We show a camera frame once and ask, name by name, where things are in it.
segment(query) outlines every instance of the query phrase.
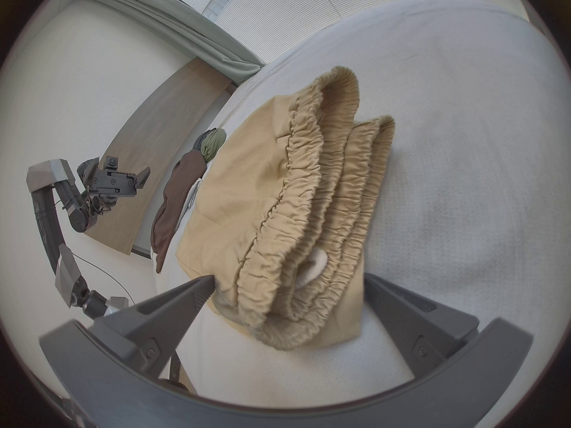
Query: robotic arm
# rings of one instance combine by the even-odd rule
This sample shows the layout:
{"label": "robotic arm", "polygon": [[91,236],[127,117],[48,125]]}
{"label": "robotic arm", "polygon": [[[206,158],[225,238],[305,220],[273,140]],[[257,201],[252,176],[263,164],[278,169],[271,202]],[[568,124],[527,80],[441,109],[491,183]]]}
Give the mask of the robotic arm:
{"label": "robotic arm", "polygon": [[90,318],[125,308],[128,300],[124,297],[111,297],[108,300],[95,290],[88,289],[73,253],[63,239],[53,188],[68,212],[72,228],[83,233],[95,225],[98,216],[111,210],[118,197],[135,196],[137,189],[145,186],[151,174],[149,167],[138,175],[117,171],[116,157],[108,156],[103,169],[99,169],[98,165],[99,158],[95,158],[78,167],[77,173],[85,186],[85,191],[81,194],[68,162],[63,159],[33,165],[26,176],[39,233],[55,273],[55,286],[68,307],[83,308]]}

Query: wire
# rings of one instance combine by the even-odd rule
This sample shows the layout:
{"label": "wire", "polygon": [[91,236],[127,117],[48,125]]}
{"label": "wire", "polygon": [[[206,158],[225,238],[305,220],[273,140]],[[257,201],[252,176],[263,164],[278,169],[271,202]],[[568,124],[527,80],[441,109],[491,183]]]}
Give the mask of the wire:
{"label": "wire", "polygon": [[117,279],[115,279],[112,275],[110,275],[107,271],[105,271],[104,269],[101,269],[100,267],[98,267],[97,265],[94,265],[93,263],[91,263],[90,261],[87,261],[86,259],[82,259],[82,257],[80,257],[79,255],[73,253],[79,260],[83,260],[85,263],[89,263],[92,267],[96,267],[98,270],[103,271],[106,275],[108,275],[111,279],[113,279],[113,281],[117,282],[122,288],[123,290],[125,290],[125,292],[127,292],[127,295],[129,295],[129,298],[131,298],[131,301],[133,304],[135,304],[135,302],[133,301],[133,298],[131,296],[131,294],[129,293],[129,290],[125,289],[125,287],[123,287],[123,284],[121,284],[121,282],[119,282]]}

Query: wooden panel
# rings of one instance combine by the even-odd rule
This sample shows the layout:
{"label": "wooden panel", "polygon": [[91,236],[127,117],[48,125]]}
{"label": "wooden panel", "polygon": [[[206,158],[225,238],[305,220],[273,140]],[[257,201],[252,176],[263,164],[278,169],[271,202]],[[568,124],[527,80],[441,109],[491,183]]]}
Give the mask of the wooden panel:
{"label": "wooden panel", "polygon": [[230,80],[195,58],[155,90],[119,130],[101,157],[119,158],[119,170],[139,173],[151,167],[144,189],[134,198],[119,198],[110,212],[98,217],[86,234],[113,249],[131,253],[139,225],[175,152]]}

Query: white sheet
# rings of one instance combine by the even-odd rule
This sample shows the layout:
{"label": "white sheet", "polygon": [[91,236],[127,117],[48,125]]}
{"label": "white sheet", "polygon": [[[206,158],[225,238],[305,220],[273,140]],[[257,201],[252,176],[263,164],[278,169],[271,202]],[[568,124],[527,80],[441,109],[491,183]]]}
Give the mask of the white sheet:
{"label": "white sheet", "polygon": [[[535,381],[571,317],[571,83],[529,23],[479,0],[403,0],[356,14],[263,68],[213,127],[230,134],[271,96],[340,64],[359,78],[357,119],[392,114],[396,134],[365,269],[535,335],[514,382],[479,426]],[[159,291],[187,280],[169,248]],[[198,393],[257,406],[348,401],[412,378],[366,308],[344,344],[278,352],[203,309],[178,347]]]}

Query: cable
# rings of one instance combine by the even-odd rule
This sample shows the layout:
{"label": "cable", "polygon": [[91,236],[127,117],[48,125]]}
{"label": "cable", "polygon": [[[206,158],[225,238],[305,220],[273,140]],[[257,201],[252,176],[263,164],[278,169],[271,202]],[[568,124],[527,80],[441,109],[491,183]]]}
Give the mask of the cable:
{"label": "cable", "polygon": [[113,279],[113,281],[117,282],[122,288],[123,290],[125,290],[125,292],[127,292],[127,295],[129,295],[129,298],[131,298],[131,302],[133,303],[133,305],[135,304],[135,302],[133,301],[133,298],[131,296],[131,294],[129,293],[129,290],[125,289],[125,287],[123,287],[123,284],[121,284],[121,282],[119,282],[117,279],[115,279],[112,275],[110,275],[107,271],[105,271],[104,269],[101,269],[100,267],[98,267],[97,265],[94,265],[93,263],[91,263],[90,261],[87,261],[86,259],[82,259],[79,255],[73,253],[79,260],[83,260],[85,263],[89,263],[92,267],[96,267],[98,270],[103,271],[106,275],[108,275],[111,279]]}

